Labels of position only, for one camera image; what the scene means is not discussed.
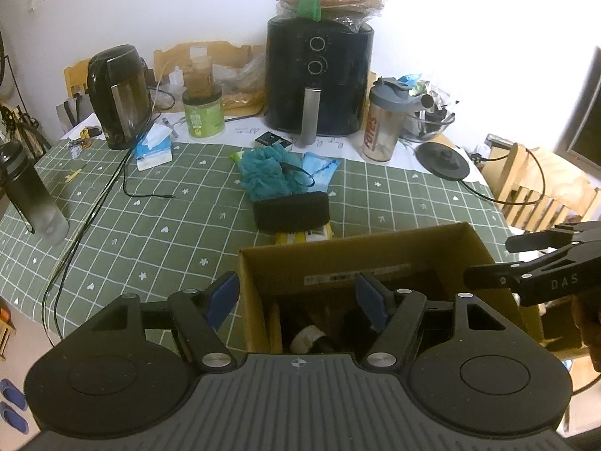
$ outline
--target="black kettle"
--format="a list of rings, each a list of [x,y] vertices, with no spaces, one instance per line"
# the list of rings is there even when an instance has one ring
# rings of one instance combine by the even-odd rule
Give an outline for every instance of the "black kettle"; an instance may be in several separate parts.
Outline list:
[[[133,45],[118,45],[88,63],[88,94],[110,149],[129,149],[151,126],[144,65]]]

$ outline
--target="shaker bottle lid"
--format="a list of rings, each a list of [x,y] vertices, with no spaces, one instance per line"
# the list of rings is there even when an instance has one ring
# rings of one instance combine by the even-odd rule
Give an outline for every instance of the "shaker bottle lid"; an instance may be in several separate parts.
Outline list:
[[[5,144],[0,144],[0,170],[2,171],[0,183],[4,184],[7,180],[7,175],[12,175],[24,162],[28,161],[29,159],[25,153],[25,148],[19,141],[10,141]]]
[[[191,97],[187,90],[181,94],[181,100],[184,105],[190,105],[193,107],[200,107],[202,105],[212,103],[219,98],[221,98],[221,88],[218,86],[213,87],[213,92],[209,97]]]
[[[396,78],[379,78],[370,91],[370,101],[389,112],[406,112],[411,86],[399,83]]]

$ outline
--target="crosshair symbol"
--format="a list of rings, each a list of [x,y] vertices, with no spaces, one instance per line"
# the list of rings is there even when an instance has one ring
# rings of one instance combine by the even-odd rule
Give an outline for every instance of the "crosshair symbol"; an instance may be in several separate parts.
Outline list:
[[[298,368],[302,368],[303,366],[305,366],[305,364],[307,364],[307,362],[305,360],[301,360],[300,358],[296,358],[295,360],[292,360],[292,362],[290,364],[298,369]]]

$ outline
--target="air fryer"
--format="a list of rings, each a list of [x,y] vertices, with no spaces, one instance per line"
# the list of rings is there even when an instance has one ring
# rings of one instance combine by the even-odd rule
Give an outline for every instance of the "air fryer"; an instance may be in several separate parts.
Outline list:
[[[133,147],[151,123],[150,94],[136,48],[120,45],[90,59],[88,93],[108,146]]]
[[[267,24],[266,123],[304,135],[346,136],[361,126],[373,29],[273,18]]]

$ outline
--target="human hand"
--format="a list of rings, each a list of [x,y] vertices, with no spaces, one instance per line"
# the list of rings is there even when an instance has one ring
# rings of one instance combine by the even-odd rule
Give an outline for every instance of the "human hand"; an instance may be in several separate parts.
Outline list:
[[[601,303],[590,303],[582,298],[574,297],[572,301],[572,316],[582,334],[582,342],[588,348],[597,373],[601,373],[601,322],[599,310]]]

